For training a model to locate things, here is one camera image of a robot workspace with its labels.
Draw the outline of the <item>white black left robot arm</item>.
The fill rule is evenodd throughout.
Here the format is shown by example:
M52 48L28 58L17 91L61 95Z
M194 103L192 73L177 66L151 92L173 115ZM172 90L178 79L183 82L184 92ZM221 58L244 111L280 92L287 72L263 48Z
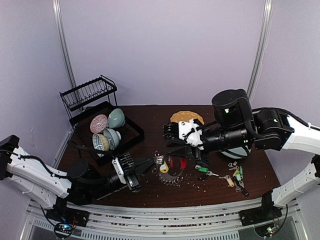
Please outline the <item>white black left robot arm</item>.
M28 154L19 141L16 135L1 140L0 179L36 201L46 211L46 218L63 224L85 227L89 217L87 211L69 208L67 203L90 205L125 188L139 192L140 179L156 164L155 156L137 161L129 153L108 154L111 168L104 174L84 158L64 172Z

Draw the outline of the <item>red handled key ring holder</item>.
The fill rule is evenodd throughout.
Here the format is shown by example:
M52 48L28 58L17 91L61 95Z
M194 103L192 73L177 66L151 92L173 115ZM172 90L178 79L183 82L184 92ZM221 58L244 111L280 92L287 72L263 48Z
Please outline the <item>red handled key ring holder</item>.
M183 180L184 170L180 169L177 165L174 166L173 170L170 170L169 166L169 156L161 154L158 151L155 151L153 154L155 166L152 170L152 173L158 177L159 181L165 186L180 187ZM167 163L169 167L168 173L160 172L160 165L164 162Z

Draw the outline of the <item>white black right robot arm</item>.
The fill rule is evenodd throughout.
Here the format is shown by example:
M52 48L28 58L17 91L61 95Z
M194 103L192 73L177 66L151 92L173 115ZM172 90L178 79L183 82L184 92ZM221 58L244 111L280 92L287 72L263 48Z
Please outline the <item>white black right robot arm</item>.
M300 150L313 154L311 162L280 187L262 195L261 205L241 210L243 226L282 216L282 209L293 199L320 182L320 129L291 112L277 107L252 109L243 89L227 89L211 100L214 122L196 119L163 126L163 137L173 156L205 163L211 152L255 147L258 150Z

